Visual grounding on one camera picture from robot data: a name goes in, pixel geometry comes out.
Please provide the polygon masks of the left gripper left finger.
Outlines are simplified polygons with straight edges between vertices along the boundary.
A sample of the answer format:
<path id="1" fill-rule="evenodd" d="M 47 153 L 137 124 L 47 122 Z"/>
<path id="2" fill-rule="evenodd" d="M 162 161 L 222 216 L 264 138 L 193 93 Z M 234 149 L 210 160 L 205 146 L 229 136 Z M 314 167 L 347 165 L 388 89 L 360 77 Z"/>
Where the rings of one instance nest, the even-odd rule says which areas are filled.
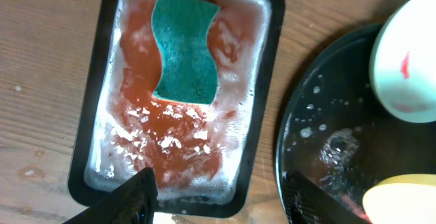
<path id="1" fill-rule="evenodd" d="M 145 168 L 65 224 L 153 224 L 157 186 L 151 168 Z"/>

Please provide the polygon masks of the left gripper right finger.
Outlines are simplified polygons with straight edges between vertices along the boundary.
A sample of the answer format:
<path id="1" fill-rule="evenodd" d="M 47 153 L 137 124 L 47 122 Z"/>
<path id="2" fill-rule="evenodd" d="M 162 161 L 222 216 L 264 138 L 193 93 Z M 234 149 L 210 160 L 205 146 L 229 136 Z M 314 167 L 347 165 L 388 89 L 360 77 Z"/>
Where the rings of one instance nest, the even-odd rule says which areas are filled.
<path id="1" fill-rule="evenodd" d="M 369 223 L 296 171 L 288 171 L 281 181 L 281 198 L 290 224 Z"/>

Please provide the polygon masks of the yellow plate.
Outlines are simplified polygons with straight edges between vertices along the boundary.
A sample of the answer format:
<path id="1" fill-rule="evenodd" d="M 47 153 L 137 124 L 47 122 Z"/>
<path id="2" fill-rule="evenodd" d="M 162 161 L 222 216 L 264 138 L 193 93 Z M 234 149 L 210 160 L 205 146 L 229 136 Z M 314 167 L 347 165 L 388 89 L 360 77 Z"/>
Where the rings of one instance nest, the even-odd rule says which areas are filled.
<path id="1" fill-rule="evenodd" d="M 435 175 L 387 178 L 364 194 L 362 204 L 373 224 L 435 224 Z"/>

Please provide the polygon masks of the green scrubbing sponge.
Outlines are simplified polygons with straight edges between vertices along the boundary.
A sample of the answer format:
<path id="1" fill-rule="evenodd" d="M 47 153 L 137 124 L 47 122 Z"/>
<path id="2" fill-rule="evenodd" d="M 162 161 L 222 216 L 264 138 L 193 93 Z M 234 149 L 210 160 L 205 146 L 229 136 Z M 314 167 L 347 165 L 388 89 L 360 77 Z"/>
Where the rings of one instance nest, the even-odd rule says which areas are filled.
<path id="1" fill-rule="evenodd" d="M 161 77 L 154 96 L 182 103 L 213 102 L 218 72 L 207 37 L 219 10 L 203 0 L 156 1 L 151 23 L 161 55 Z"/>

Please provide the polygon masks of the light blue plate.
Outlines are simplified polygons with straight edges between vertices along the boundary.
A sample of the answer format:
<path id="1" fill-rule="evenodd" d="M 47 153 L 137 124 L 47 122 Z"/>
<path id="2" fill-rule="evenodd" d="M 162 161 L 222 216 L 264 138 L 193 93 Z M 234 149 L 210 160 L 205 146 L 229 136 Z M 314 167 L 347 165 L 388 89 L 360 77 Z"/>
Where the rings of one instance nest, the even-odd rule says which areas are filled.
<path id="1" fill-rule="evenodd" d="M 435 0 L 409 0 L 389 17 L 374 43 L 369 77 L 391 115 L 435 121 Z"/>

